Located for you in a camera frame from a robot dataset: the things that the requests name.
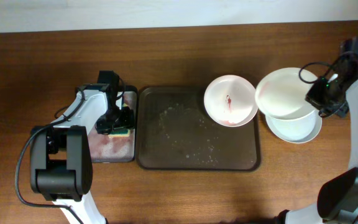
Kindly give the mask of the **green and yellow sponge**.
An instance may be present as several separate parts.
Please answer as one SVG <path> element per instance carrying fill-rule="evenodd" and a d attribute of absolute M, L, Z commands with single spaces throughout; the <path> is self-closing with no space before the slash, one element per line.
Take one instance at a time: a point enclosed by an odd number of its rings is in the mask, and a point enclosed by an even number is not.
<path fill-rule="evenodd" d="M 115 121 L 111 132 L 108 134 L 110 138 L 126 137 L 132 127 L 132 110 L 124 104 L 121 114 Z"/>

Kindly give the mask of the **cream plate with red stain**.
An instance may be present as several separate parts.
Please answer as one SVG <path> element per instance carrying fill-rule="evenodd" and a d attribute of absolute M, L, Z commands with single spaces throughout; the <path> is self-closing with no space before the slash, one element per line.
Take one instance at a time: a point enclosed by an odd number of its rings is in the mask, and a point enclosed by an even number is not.
<path fill-rule="evenodd" d="M 255 102 L 266 116 L 276 119 L 298 119 L 315 108 L 305 100 L 316 75 L 296 67 L 281 68 L 265 76 L 258 83 Z"/>

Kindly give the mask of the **pink stained white plate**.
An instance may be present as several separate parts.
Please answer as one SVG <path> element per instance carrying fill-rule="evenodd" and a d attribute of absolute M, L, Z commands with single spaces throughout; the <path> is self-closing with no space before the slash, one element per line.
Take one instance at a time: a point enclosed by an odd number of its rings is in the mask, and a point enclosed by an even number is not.
<path fill-rule="evenodd" d="M 258 111 L 255 87 L 237 75 L 213 80 L 205 90 L 203 103 L 213 121 L 230 128 L 251 122 Z"/>

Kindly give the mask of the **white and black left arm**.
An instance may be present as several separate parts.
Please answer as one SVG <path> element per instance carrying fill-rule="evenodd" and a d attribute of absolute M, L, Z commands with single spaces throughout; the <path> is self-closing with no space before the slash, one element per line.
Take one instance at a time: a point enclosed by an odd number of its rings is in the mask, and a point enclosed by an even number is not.
<path fill-rule="evenodd" d="M 107 223 L 91 194 L 93 163 L 132 160 L 136 99 L 133 86 L 82 85 L 62 115 L 32 131 L 30 187 L 70 223 Z"/>

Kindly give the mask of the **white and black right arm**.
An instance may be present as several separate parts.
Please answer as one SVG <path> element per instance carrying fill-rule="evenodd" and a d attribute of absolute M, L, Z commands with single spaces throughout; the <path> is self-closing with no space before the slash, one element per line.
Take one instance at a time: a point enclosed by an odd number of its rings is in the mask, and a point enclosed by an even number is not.
<path fill-rule="evenodd" d="M 339 77 L 313 81 L 306 100 L 323 114 L 337 113 L 347 106 L 351 116 L 349 169 L 326 182 L 315 204 L 299 210 L 284 210 L 274 223 L 358 223 L 358 54 L 347 52 L 330 65 Z"/>

